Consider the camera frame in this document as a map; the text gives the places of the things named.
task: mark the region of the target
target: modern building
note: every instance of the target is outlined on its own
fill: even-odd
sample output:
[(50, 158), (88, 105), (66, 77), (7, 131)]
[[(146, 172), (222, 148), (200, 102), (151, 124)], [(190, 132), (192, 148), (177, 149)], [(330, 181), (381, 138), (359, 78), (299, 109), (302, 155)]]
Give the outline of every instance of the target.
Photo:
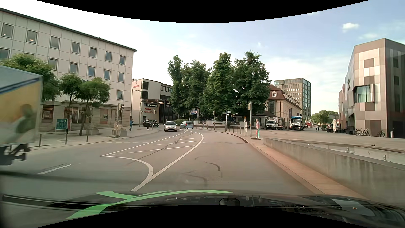
[(311, 120), (311, 83), (309, 81), (304, 78), (277, 80), (274, 81), (274, 86), (299, 104), (304, 120)]
[(405, 138), (405, 45), (379, 39), (354, 46), (339, 96), (341, 122), (350, 130), (382, 130)]
[(132, 80), (131, 116), (134, 124), (145, 120), (157, 120), (163, 123), (175, 120), (169, 97), (172, 86), (161, 82), (141, 78)]
[(274, 85), (270, 85), (270, 96), (267, 102), (266, 111), (272, 116), (283, 117), (286, 122), (291, 116), (300, 116), (302, 112), (298, 100)]
[(51, 65), (58, 78), (73, 73), (83, 81), (100, 77), (111, 84), (109, 101), (92, 108), (92, 116), (86, 120), (82, 118), (81, 101), (75, 101), (70, 110), (69, 97), (65, 95), (55, 102), (44, 102), (41, 131), (52, 130), (60, 118), (70, 118), (72, 129), (77, 129), (82, 121), (110, 127), (116, 120), (118, 102), (124, 104), (119, 119), (129, 123), (135, 49), (2, 8), (0, 29), (0, 60), (25, 53)]

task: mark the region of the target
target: sky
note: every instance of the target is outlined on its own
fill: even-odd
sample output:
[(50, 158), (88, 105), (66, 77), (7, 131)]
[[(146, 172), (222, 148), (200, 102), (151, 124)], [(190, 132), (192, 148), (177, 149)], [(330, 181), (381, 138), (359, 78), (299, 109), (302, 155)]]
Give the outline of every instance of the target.
[(403, 0), (369, 0), (302, 15), (235, 23), (187, 24), (102, 15), (35, 0), (3, 1), (2, 8), (137, 49), (132, 77), (172, 85), (168, 62), (175, 55), (213, 66), (261, 54), (270, 80), (303, 77), (311, 82), (311, 112), (338, 111), (353, 47), (387, 38), (405, 43)]

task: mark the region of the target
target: bollard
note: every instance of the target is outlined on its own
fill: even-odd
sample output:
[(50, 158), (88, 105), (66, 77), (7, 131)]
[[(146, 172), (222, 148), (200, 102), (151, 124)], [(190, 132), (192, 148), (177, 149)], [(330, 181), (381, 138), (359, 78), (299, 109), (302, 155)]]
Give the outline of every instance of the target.
[(39, 134), (39, 146), (38, 147), (41, 147), (41, 141), (42, 141), (42, 134)]

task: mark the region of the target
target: silver car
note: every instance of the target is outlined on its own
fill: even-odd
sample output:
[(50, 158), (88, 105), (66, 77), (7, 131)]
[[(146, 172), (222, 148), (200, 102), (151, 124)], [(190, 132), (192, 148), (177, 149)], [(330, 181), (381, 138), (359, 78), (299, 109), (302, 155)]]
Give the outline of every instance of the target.
[(194, 129), (194, 125), (193, 122), (191, 121), (183, 121), (180, 124), (180, 128), (184, 128), (184, 129)]
[(164, 124), (164, 131), (177, 131), (176, 123), (173, 121), (167, 121)]

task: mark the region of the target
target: person standing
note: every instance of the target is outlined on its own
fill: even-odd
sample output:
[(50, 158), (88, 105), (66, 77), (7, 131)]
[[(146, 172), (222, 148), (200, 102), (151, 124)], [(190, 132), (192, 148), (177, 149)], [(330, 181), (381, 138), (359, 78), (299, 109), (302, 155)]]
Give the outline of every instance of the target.
[(259, 119), (256, 119), (256, 130), (257, 130), (257, 137), (260, 137), (260, 122), (259, 122)]
[(131, 119), (131, 120), (129, 121), (129, 126), (130, 126), (129, 130), (132, 129), (132, 124), (134, 124), (134, 120), (133, 120), (133, 119)]

